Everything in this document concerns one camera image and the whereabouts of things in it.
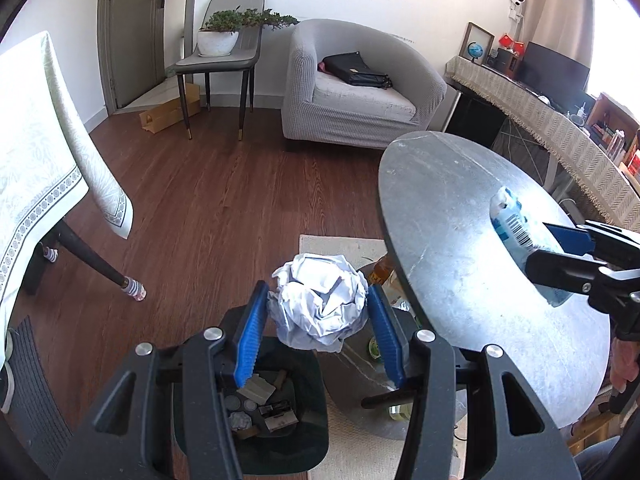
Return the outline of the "framed picture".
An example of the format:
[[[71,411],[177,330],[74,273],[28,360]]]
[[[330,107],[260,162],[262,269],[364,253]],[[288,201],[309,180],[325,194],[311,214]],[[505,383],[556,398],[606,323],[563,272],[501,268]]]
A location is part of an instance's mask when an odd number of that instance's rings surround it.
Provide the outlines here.
[[[459,55],[473,64],[483,65],[494,45],[495,36],[483,27],[469,22],[463,36]]]

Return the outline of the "round grey marble table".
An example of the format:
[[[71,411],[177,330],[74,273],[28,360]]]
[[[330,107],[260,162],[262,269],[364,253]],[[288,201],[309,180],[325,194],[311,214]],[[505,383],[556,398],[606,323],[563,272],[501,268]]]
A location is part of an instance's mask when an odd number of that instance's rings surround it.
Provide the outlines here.
[[[456,347],[498,344],[554,422],[570,426],[602,385],[610,322],[583,296],[555,308],[529,283],[489,219],[503,186],[534,218],[572,223],[536,181],[488,148],[447,133],[405,134],[378,168],[385,243],[419,318]]]

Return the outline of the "cardboard box on floor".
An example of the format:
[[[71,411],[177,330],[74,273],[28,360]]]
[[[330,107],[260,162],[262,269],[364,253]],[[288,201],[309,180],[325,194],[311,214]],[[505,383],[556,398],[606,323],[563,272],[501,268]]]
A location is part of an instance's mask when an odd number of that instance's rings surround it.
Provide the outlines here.
[[[186,109],[188,115],[193,116],[201,111],[200,87],[197,84],[184,85],[186,90]],[[165,130],[177,122],[183,121],[182,106],[180,98],[167,101],[156,107],[145,110],[139,114],[141,127],[150,133],[158,133]]]

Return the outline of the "grey dining chair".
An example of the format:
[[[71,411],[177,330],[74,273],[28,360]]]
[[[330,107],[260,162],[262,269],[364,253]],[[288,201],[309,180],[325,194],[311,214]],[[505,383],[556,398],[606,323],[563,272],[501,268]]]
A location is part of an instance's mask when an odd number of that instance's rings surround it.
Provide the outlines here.
[[[254,107],[255,67],[260,57],[262,29],[244,27],[238,32],[210,32],[203,27],[216,13],[263,11],[265,2],[266,0],[209,0],[202,26],[196,34],[193,52],[171,67],[177,77],[182,120],[189,139],[192,139],[192,132],[186,102],[186,76],[202,74],[205,77],[206,105],[210,108],[210,75],[241,73],[238,139],[243,140],[246,108]]]

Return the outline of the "wooden shelf with items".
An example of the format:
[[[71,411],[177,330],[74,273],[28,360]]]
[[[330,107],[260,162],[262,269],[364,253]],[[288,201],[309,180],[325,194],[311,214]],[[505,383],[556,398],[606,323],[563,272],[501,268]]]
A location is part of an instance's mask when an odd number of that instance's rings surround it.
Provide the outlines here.
[[[639,123],[626,107],[601,93],[587,118],[590,139],[627,177],[639,171]]]

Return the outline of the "dark green trash bin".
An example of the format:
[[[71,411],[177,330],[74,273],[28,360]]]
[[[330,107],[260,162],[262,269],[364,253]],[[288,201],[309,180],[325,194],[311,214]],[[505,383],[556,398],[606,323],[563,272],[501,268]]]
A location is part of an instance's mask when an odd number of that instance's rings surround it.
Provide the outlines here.
[[[248,397],[224,376],[227,349],[198,335],[176,351],[175,433],[189,477],[282,477],[319,465],[329,448],[329,422],[314,352],[262,338],[253,377],[274,391],[249,410]]]

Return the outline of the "small blue globe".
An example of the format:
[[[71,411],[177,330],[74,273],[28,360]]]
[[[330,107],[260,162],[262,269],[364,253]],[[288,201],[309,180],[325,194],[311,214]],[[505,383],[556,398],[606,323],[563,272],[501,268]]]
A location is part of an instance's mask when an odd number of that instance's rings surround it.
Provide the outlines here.
[[[476,41],[470,42],[465,49],[472,63],[481,63],[485,55],[484,47]]]

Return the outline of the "blue white snack bag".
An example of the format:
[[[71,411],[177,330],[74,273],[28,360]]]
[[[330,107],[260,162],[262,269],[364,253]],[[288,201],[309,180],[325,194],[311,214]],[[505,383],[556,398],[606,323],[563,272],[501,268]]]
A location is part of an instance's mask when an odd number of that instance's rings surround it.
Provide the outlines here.
[[[503,186],[491,197],[489,217],[502,244],[525,274],[526,261],[536,250],[562,254],[560,243],[540,221],[528,221],[518,196]]]

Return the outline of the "white patterned tablecloth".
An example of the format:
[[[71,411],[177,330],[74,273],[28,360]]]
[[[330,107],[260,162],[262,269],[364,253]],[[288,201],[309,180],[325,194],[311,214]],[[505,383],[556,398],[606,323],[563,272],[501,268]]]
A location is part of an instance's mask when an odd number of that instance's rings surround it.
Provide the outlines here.
[[[128,195],[91,140],[47,32],[1,55],[1,326],[38,242],[87,194],[122,238]]]

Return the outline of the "black computer monitor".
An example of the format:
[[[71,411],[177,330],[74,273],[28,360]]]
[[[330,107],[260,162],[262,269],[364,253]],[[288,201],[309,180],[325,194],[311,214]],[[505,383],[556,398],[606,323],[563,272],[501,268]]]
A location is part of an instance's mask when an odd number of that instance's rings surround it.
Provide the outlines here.
[[[515,80],[567,112],[591,101],[586,93],[590,69],[568,56],[531,41],[518,63]]]

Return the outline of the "white paper ball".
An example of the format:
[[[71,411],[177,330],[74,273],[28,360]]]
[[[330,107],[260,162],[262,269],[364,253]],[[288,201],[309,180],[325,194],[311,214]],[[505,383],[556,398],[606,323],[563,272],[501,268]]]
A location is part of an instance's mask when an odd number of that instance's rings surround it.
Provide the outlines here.
[[[277,337],[295,350],[338,353],[368,320],[364,275],[342,255],[298,254],[275,270],[268,313]]]

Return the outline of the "beige fringed desk cloth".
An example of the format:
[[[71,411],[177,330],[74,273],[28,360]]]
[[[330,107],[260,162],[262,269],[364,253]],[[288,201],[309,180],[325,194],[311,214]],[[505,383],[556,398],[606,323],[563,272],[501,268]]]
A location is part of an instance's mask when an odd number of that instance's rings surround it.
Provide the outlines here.
[[[605,152],[567,117],[510,79],[459,55],[447,62],[445,74],[527,130],[573,177],[608,222],[638,231],[638,193]]]

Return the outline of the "grey door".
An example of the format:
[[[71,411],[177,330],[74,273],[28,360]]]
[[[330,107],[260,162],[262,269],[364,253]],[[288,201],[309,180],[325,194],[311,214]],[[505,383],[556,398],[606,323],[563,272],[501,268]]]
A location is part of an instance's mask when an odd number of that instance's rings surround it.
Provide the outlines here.
[[[182,57],[186,0],[98,0],[96,36],[106,110],[137,110]]]

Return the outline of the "black leather bag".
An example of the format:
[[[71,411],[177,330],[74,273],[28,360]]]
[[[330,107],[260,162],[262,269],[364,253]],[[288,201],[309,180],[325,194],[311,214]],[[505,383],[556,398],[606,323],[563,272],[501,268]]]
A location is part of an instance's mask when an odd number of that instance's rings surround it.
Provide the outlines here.
[[[345,84],[354,87],[390,89],[393,81],[386,73],[372,70],[363,61],[360,53],[350,52],[334,54],[324,58],[319,64],[319,70],[341,79]]]

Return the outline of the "potted green bonsai plant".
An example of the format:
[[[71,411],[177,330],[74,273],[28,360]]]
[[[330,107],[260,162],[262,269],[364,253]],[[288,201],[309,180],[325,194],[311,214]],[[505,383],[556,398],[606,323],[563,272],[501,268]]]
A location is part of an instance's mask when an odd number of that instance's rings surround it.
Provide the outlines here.
[[[292,15],[280,14],[271,9],[258,10],[236,8],[214,12],[198,31],[199,56],[229,55],[239,39],[240,31],[247,28],[281,29],[299,23]]]

